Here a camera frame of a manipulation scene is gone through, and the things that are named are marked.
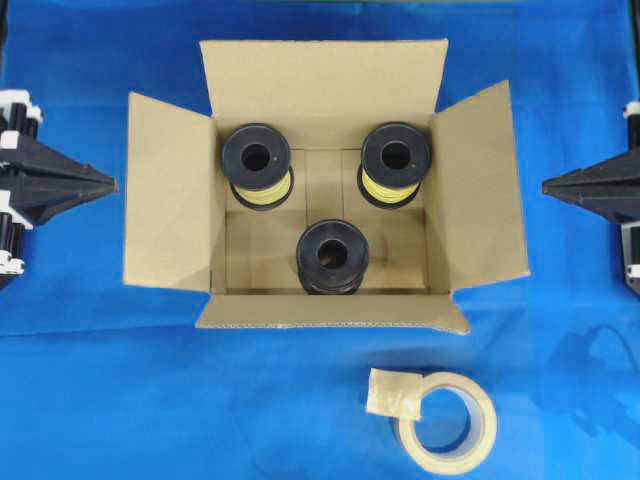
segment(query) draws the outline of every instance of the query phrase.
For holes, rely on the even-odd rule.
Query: blue backdrop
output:
[[[439,110],[511,81],[533,275],[457,294],[467,337],[196,331],[206,296],[121,285],[125,195],[78,208],[30,236],[32,268],[0,294],[0,478],[428,477],[365,414],[371,367],[487,390],[497,443],[468,478],[638,478],[640,299],[618,234],[540,194],[626,149],[627,8],[14,0],[2,84],[44,108],[42,141],[121,185],[129,91],[210,113],[199,40],[448,37]],[[424,407],[430,445],[464,427],[451,399]]]

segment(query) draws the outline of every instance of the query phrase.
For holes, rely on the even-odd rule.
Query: black plastic mount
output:
[[[0,190],[34,225],[118,191],[115,180],[36,141],[22,131],[15,149],[0,148]]]
[[[24,272],[27,228],[118,190],[113,178],[36,140],[42,116],[27,92],[3,94],[15,101],[0,108],[0,289]]]
[[[310,295],[351,295],[369,266],[369,244],[343,220],[323,220],[305,230],[296,262],[300,283]]]
[[[546,180],[542,192],[616,224],[640,220],[640,148]]]

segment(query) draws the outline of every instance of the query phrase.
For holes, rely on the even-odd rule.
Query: open cardboard box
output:
[[[507,82],[437,115],[447,41],[207,41],[214,117],[131,94],[124,281],[212,293],[199,327],[409,326],[467,333],[452,292],[528,274]],[[387,211],[356,184],[375,127],[431,142],[419,195]],[[220,165],[236,128],[263,122],[292,148],[295,187],[269,212],[242,207]],[[369,241],[353,296],[309,296],[295,249],[341,218]]]

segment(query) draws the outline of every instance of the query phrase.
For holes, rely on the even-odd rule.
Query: wire spool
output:
[[[293,190],[289,144],[269,125],[252,123],[233,132],[222,149],[222,170],[236,200],[253,210],[276,208]]]
[[[405,123],[387,123],[362,144],[358,188],[372,205],[395,209],[415,198],[431,166],[424,135]]]
[[[300,283],[310,295],[352,295],[369,266],[369,244],[354,225],[323,220],[300,237],[296,261]]]

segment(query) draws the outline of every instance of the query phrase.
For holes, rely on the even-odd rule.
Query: box flap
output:
[[[424,201],[432,289],[527,275],[508,82],[435,115],[431,134]]]
[[[212,121],[132,93],[124,281],[209,291]]]
[[[201,48],[223,137],[260,121],[295,148],[358,148],[380,123],[420,124],[433,113],[447,45],[206,41]]]
[[[466,334],[469,324],[448,295],[217,295],[201,328],[427,327]]]

